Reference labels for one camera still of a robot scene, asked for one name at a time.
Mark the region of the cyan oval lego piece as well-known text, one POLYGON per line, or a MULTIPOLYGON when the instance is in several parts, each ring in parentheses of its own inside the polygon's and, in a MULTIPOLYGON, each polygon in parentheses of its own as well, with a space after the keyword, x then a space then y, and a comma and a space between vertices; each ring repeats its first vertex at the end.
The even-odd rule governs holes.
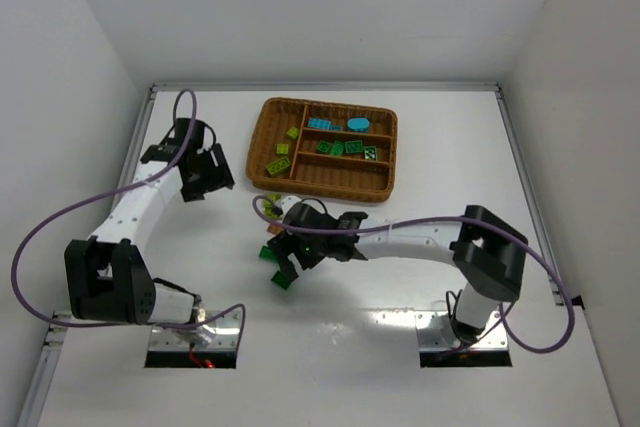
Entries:
POLYGON ((346 127, 352 132, 367 133, 370 121, 365 117, 352 117, 347 121, 346 127))

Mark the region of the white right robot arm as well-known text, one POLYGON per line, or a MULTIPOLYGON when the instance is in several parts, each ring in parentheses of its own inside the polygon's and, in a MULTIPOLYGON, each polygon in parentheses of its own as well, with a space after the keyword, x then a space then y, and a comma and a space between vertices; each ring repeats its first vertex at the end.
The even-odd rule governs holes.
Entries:
POLYGON ((449 314, 455 337, 476 342, 502 302, 519 299, 528 240, 488 209, 469 205, 462 218, 394 223, 362 211, 338 217, 302 200, 286 200, 282 230, 267 246, 283 283, 326 258, 340 262, 379 258, 433 261, 455 267, 466 280, 449 314))

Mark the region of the small lime lego brick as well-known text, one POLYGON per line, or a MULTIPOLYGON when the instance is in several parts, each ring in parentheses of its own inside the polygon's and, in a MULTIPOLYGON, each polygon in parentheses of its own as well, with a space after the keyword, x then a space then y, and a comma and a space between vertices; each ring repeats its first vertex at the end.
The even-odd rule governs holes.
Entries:
POLYGON ((299 137, 299 130, 296 127, 291 127, 287 130, 286 136, 292 140, 296 140, 299 137))

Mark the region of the cyan rectangular lego brick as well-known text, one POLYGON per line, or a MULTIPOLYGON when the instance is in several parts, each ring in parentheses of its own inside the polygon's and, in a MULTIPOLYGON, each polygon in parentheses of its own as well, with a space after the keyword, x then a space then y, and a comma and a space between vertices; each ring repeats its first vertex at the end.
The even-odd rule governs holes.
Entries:
POLYGON ((310 118, 308 121, 308 127, 320 130, 330 130, 332 123, 329 120, 321 118, 310 118))

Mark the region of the lime green lego brick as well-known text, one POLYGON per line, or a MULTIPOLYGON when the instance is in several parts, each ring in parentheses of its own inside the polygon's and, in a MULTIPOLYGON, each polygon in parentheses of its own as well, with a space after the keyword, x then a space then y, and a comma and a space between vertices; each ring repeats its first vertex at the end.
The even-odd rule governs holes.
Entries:
POLYGON ((291 168, 292 162, 288 157, 280 157, 269 162, 265 168, 271 177, 276 177, 287 172, 291 168))

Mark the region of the small green lego cube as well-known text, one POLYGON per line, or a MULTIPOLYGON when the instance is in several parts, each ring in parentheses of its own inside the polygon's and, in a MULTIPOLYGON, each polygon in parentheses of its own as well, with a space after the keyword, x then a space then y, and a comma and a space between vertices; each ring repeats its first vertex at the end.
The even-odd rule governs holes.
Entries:
POLYGON ((376 161, 378 159, 377 148, 375 146, 364 146, 363 156, 365 160, 376 161))

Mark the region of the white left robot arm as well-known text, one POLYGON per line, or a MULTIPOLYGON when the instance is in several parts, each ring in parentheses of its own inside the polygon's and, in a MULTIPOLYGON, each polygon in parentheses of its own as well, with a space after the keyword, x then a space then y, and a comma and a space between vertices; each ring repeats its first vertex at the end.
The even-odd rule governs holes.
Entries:
POLYGON ((234 179, 219 143, 205 143, 212 128, 180 118, 142 155, 136 188, 122 195, 108 218, 85 240, 66 247, 64 261, 72 314, 116 324, 193 322, 198 295, 152 274, 146 244, 167 205, 204 199, 234 179))

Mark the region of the green square lego brick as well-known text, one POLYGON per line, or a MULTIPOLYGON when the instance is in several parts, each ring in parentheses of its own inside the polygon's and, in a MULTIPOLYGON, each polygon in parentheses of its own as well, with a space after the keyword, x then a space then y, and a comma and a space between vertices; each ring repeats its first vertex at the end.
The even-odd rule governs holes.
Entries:
POLYGON ((332 144, 330 154, 332 156, 342 156, 344 152, 344 143, 336 141, 332 144))

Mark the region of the dark green lego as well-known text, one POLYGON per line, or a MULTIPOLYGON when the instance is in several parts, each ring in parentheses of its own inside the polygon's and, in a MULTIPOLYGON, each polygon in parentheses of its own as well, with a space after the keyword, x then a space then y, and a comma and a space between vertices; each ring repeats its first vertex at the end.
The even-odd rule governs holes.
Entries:
POLYGON ((327 141, 319 141, 316 147, 316 151, 321 154, 329 154, 332 148, 332 143, 327 141))

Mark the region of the green long lego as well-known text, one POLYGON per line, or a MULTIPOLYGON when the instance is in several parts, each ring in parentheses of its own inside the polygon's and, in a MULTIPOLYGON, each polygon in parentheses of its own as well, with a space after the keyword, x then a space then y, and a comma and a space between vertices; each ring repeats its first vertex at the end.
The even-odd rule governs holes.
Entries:
POLYGON ((364 152, 363 142, 361 140, 345 141, 344 152, 347 155, 363 153, 364 152))

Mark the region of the green lego brick bottom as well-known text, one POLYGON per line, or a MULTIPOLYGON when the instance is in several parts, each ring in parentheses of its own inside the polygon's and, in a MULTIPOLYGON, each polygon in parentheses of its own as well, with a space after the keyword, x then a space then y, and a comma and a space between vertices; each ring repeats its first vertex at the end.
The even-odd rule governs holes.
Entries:
POLYGON ((280 271, 276 271, 271 277, 271 282, 282 290, 288 290, 292 281, 280 271))

